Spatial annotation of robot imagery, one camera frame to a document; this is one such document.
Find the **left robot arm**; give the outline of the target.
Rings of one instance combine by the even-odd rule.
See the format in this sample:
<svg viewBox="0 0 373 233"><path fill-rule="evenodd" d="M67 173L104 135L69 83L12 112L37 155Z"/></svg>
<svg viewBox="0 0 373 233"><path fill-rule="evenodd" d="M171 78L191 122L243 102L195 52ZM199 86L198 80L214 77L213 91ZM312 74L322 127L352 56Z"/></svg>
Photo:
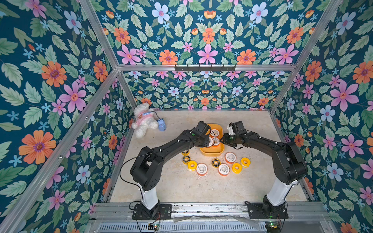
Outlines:
<svg viewBox="0 0 373 233"><path fill-rule="evenodd" d="M130 174L141 191L141 204L152 211L159 206L156 186L161 179L164 165L182 152L194 147L209 146L211 127L200 121L191 130L184 130L178 137L170 142L155 148L143 147L136 157Z"/></svg>

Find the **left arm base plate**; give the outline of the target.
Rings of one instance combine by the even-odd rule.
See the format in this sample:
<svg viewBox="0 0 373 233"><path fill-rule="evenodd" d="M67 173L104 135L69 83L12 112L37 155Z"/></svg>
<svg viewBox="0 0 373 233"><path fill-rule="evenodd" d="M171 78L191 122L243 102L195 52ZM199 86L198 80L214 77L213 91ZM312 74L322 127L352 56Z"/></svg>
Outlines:
<svg viewBox="0 0 373 233"><path fill-rule="evenodd" d="M172 204L158 203L153 209L147 209L143 204L135 205L132 220L164 220L171 219Z"/></svg>

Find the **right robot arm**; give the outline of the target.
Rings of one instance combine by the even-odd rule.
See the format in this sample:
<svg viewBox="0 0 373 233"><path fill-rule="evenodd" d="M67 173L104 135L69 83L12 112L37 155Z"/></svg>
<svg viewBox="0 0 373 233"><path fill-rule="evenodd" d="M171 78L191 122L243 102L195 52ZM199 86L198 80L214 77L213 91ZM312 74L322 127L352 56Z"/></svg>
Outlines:
<svg viewBox="0 0 373 233"><path fill-rule="evenodd" d="M308 173L308 167L294 142L278 142L246 130L241 121L230 123L220 142L239 149L256 149L272 159L275 181L271 190L263 198L260 210L265 217L285 213L286 197L290 190Z"/></svg>

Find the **yellow plastic storage box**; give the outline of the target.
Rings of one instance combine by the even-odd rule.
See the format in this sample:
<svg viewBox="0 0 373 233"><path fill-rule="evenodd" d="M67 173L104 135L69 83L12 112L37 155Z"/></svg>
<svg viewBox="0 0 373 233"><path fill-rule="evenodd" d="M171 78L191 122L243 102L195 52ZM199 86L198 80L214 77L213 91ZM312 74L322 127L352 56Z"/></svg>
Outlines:
<svg viewBox="0 0 373 233"><path fill-rule="evenodd" d="M215 124L215 123L208 123L208 125L211 127L211 129L218 129L220 131L220 138L219 138L220 140L223 136L223 128L220 125ZM224 144L220 142L220 145L217 147L213 147L213 146L204 147L204 148L200 148L200 151L204 156L218 157L224 152L224 149L225 149Z"/></svg>

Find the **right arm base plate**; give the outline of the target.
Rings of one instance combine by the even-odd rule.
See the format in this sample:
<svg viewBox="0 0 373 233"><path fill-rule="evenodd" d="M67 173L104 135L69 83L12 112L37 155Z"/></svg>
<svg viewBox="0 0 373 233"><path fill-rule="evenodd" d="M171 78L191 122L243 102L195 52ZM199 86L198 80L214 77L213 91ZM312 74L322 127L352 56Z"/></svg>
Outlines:
<svg viewBox="0 0 373 233"><path fill-rule="evenodd" d="M272 206L270 203L245 202L250 219L288 219L287 203Z"/></svg>

